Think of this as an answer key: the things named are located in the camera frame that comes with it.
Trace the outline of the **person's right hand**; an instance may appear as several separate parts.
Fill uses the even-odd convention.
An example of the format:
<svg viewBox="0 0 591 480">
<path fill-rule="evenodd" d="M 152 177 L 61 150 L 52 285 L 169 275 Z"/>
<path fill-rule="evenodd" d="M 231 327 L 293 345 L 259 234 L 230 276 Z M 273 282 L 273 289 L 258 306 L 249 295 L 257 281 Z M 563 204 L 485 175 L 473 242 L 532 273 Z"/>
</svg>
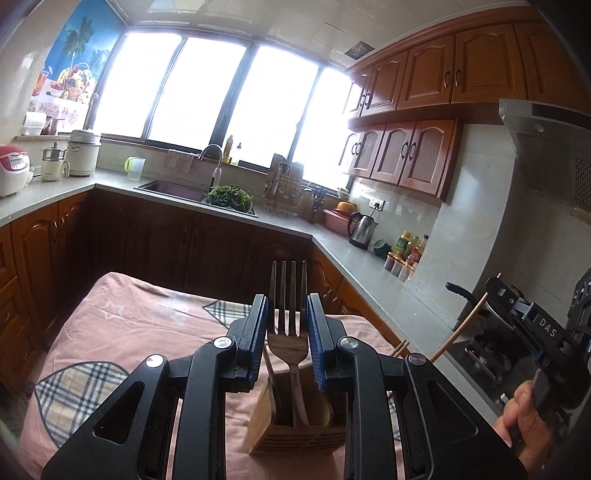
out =
<svg viewBox="0 0 591 480">
<path fill-rule="evenodd" d="M 512 446 L 510 430 L 513 427 L 519 429 L 524 447 L 518 458 L 529 478 L 535 479 L 542 472 L 550 453 L 552 432 L 535 409 L 532 384 L 533 381 L 528 380 L 516 389 L 493 428 L 509 447 Z"/>
</svg>

